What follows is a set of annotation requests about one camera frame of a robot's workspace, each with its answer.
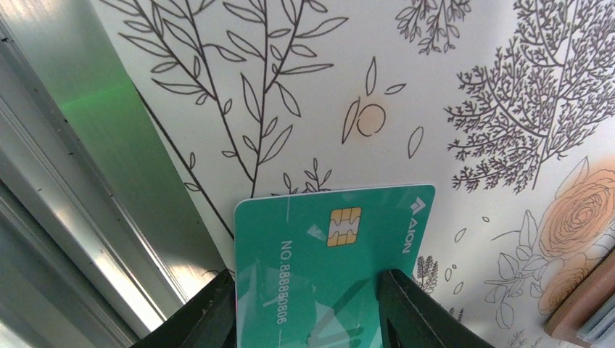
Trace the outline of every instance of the rose illustration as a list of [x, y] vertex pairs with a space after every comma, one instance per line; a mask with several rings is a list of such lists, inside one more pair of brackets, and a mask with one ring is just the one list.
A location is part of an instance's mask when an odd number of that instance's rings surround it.
[[599, 170], [574, 185], [547, 209], [540, 250], [569, 259], [589, 249], [615, 218], [615, 172]]
[[590, 274], [599, 260], [590, 261], [585, 254], [577, 254], [566, 262], [561, 271], [554, 275], [538, 302], [538, 310], [542, 315], [549, 315], [564, 303], [564, 300]]

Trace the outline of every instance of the lavender illustration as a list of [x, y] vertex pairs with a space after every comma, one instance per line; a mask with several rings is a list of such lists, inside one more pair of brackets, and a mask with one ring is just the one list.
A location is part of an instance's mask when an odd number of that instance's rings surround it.
[[[151, 69], [154, 84], [186, 100], [190, 98], [196, 105], [215, 105], [228, 138], [228, 149], [220, 155], [237, 162], [238, 170], [242, 171], [251, 183], [250, 197], [255, 194], [260, 167], [281, 153], [292, 134], [294, 120], [296, 117], [302, 117], [300, 103], [284, 85], [286, 79], [333, 67], [331, 63], [312, 63], [318, 55], [308, 44], [310, 40], [336, 30], [348, 20], [346, 17], [327, 16], [326, 6], [316, 0], [218, 1], [217, 4], [215, 0], [100, 1], [127, 16], [127, 20], [123, 21], [127, 27], [126, 33], [119, 33], [120, 36], [137, 48], [160, 58]], [[213, 5], [222, 6], [223, 9], [220, 10], [232, 14], [233, 18], [242, 22], [244, 28], [250, 27], [250, 30], [262, 32], [263, 41], [250, 42], [232, 28], [226, 30], [226, 43], [205, 41], [202, 23], [211, 22], [212, 15], [208, 12]], [[271, 13], [277, 13], [278, 10], [284, 13], [285, 24], [276, 21], [274, 25], [270, 21]], [[302, 25], [301, 19], [308, 11], [315, 16], [326, 18], [318, 25]], [[235, 24], [238, 23], [230, 22], [228, 25], [230, 27]], [[212, 55], [220, 56], [229, 64], [260, 64], [262, 80], [251, 81], [243, 73], [239, 74], [237, 78], [241, 79], [243, 101], [234, 101], [224, 96], [218, 88], [221, 81], [213, 78], [213, 72], [220, 67], [212, 65]], [[180, 70], [184, 82], [169, 82], [165, 73], [171, 70]], [[145, 98], [142, 95], [140, 97], [154, 123], [190, 174], [193, 182], [185, 183], [186, 188], [205, 197], [229, 236], [233, 238], [215, 204], [193, 173], [196, 157], [193, 153], [183, 154], [178, 150], [160, 118], [155, 115]], [[286, 114], [270, 115], [265, 106], [272, 103], [283, 104]], [[237, 107], [245, 107], [240, 114], [252, 119], [257, 129], [256, 136], [231, 130], [227, 117], [229, 112]]]
[[416, 274], [411, 275], [410, 279], [421, 290], [427, 294], [432, 294], [438, 285], [438, 261], [434, 261], [431, 255], [428, 257], [419, 256], [416, 259]]
[[514, 9], [508, 45], [492, 67], [458, 74], [469, 98], [445, 109], [460, 134], [447, 148], [466, 163], [455, 189], [533, 189], [542, 164], [615, 113], [615, 3], [517, 0]]
[[[534, 341], [529, 348], [538, 348], [540, 347], [540, 342], [542, 341], [542, 337]], [[515, 331], [513, 336], [508, 340], [508, 344], [506, 348], [526, 348], [528, 347], [527, 338], [525, 338], [525, 329], [521, 329], [520, 331]]]

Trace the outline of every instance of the green card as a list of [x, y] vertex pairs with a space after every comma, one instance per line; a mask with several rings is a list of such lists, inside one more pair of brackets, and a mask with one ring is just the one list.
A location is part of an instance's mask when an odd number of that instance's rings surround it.
[[376, 277], [412, 273], [434, 195], [415, 185], [241, 202], [239, 347], [381, 347]]

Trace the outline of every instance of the branch illustration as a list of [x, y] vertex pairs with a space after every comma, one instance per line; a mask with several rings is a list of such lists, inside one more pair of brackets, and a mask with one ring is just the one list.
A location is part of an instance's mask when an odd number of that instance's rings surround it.
[[404, 39], [410, 43], [417, 40], [421, 48], [418, 53], [429, 56], [432, 52], [447, 53], [455, 49], [452, 40], [459, 39], [460, 35], [453, 23], [463, 22], [470, 11], [470, 0], [412, 0], [395, 20]]
[[[320, 176], [318, 174], [318, 159], [316, 158], [312, 160], [312, 169], [313, 171], [311, 170], [303, 171], [303, 173], [305, 173], [305, 176], [307, 176], [308, 180], [305, 181], [305, 188], [301, 192], [304, 194], [307, 194], [310, 192], [330, 191], [330, 189], [324, 187], [324, 185], [327, 182], [327, 180], [331, 177], [333, 170], [329, 169], [326, 171], [325, 175]], [[298, 187], [293, 186], [290, 176], [288, 174], [284, 173], [282, 175], [282, 178], [284, 179], [284, 185], [286, 186], [286, 189], [288, 189], [288, 194], [296, 194], [299, 191]]]
[[[328, 12], [325, 5], [316, 0], [249, 0], [245, 4], [239, 4], [236, 1], [235, 3], [222, 1], [223, 11], [227, 11], [233, 18], [242, 21], [244, 25], [259, 26], [262, 29], [258, 30], [263, 30], [264, 47], [262, 48], [250, 43], [233, 29], [226, 31], [231, 44], [227, 46], [226, 43], [203, 41], [204, 36], [199, 31], [198, 18], [203, 17], [197, 16], [204, 16], [215, 0], [167, 0], [164, 4], [155, 0], [100, 1], [130, 17], [129, 20], [124, 21], [130, 33], [119, 33], [121, 37], [150, 56], [160, 58], [160, 62], [157, 62], [150, 70], [155, 76], [152, 77], [153, 83], [177, 96], [194, 96], [194, 103], [199, 106], [204, 105], [208, 100], [215, 103], [231, 145], [230, 149], [222, 151], [221, 154], [239, 163], [246, 179], [252, 184], [250, 196], [255, 194], [260, 166], [281, 153], [294, 126], [293, 122], [289, 123], [280, 116], [268, 117], [265, 106], [271, 102], [268, 102], [267, 98], [274, 97], [269, 92], [275, 86], [276, 88], [273, 89], [279, 92], [277, 100], [286, 107], [290, 115], [301, 117], [300, 104], [293, 93], [283, 85], [282, 77], [316, 73], [333, 67], [330, 63], [304, 64], [302, 60], [314, 59], [318, 56], [307, 46], [311, 38], [324, 36], [348, 20], [346, 17], [331, 17], [313, 28], [301, 28], [301, 19], [305, 9], [310, 9], [317, 15]], [[144, 9], [146, 7], [141, 5], [144, 1], [151, 5], [151, 13], [146, 13]], [[289, 21], [289, 28], [270, 28], [268, 6], [275, 7], [276, 3], [283, 9]], [[276, 43], [280, 38], [283, 38], [282, 41], [285, 42], [283, 49], [279, 49], [280, 46]], [[186, 52], [190, 53], [188, 59], [184, 58]], [[257, 122], [258, 138], [236, 134], [231, 130], [227, 117], [229, 112], [236, 110], [238, 105], [234, 104], [232, 99], [220, 95], [218, 81], [214, 81], [213, 77], [215, 67], [208, 59], [210, 54], [218, 54], [230, 63], [248, 64], [256, 59], [259, 61], [258, 64], [263, 66], [263, 80], [259, 83], [252, 83], [246, 75], [240, 75], [245, 113]], [[174, 69], [181, 69], [184, 81], [168, 80], [165, 73]], [[157, 117], [154, 121], [163, 130]], [[166, 130], [163, 133], [173, 144]], [[189, 173], [193, 175], [192, 169], [196, 163], [194, 154], [190, 154], [188, 161], [179, 152], [176, 151], [176, 154], [182, 163], [186, 164], [185, 167]], [[186, 183], [185, 186], [189, 191], [198, 191], [206, 196], [210, 206], [217, 212], [195, 177], [193, 177], [193, 182]], [[230, 233], [228, 226], [224, 222], [223, 224]]]
[[[322, 36], [338, 28], [344, 24], [348, 19], [346, 17], [335, 17], [328, 20], [324, 20], [316, 28], [299, 33], [301, 19], [304, 14], [305, 4], [309, 1], [300, 1], [298, 5], [293, 0], [281, 0], [281, 7], [289, 21], [291, 28], [279, 28], [272, 30], [268, 21], [268, 3], [266, 1], [251, 1], [253, 9], [244, 8], [241, 6], [233, 5], [225, 2], [225, 7], [233, 15], [246, 20], [248, 22], [254, 22], [264, 26], [264, 47], [262, 51], [259, 51], [250, 42], [243, 39], [241, 36], [229, 32], [229, 38], [231, 42], [241, 51], [248, 53], [261, 60], [263, 65], [263, 80], [260, 84], [260, 90], [256, 91], [250, 81], [242, 75], [242, 85], [244, 89], [244, 103], [249, 114], [258, 123], [258, 139], [253, 141], [248, 136], [243, 135], [244, 143], [248, 149], [255, 153], [255, 165], [252, 174], [252, 191], [250, 196], [254, 196], [258, 172], [260, 166], [276, 157], [280, 151], [284, 148], [284, 145], [289, 140], [293, 124], [286, 126], [278, 135], [274, 138], [272, 135], [276, 132], [276, 126], [283, 122], [279, 116], [269, 119], [267, 109], [265, 108], [268, 103], [268, 97], [271, 96], [271, 88], [277, 87], [279, 91], [279, 98], [281, 103], [285, 106], [288, 113], [292, 116], [301, 117], [300, 106], [297, 103], [294, 95], [288, 88], [279, 81], [281, 75], [299, 75], [305, 73], [314, 73], [321, 70], [333, 67], [333, 64], [313, 64], [313, 65], [300, 65], [289, 69], [284, 68], [285, 64], [289, 61], [290, 53], [293, 53], [296, 58], [314, 58], [317, 54], [304, 44], [296, 44], [296, 39], [306, 39], [317, 36]], [[317, 7], [320, 10], [316, 12], [322, 12], [326, 8], [324, 5]], [[276, 40], [290, 35], [284, 53], [277, 47]], [[268, 136], [273, 139], [268, 144], [265, 144], [268, 140]]]
[[493, 67], [460, 72], [469, 96], [447, 107], [461, 136], [453, 188], [534, 189], [543, 163], [583, 144], [615, 113], [615, 4], [516, 0], [518, 23]]

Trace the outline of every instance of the botanical wallpaper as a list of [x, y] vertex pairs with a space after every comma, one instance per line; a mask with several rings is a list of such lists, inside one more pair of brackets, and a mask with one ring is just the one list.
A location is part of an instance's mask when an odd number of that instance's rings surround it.
[[431, 183], [414, 281], [495, 347], [615, 246], [609, 0], [91, 0], [227, 266], [250, 197]]

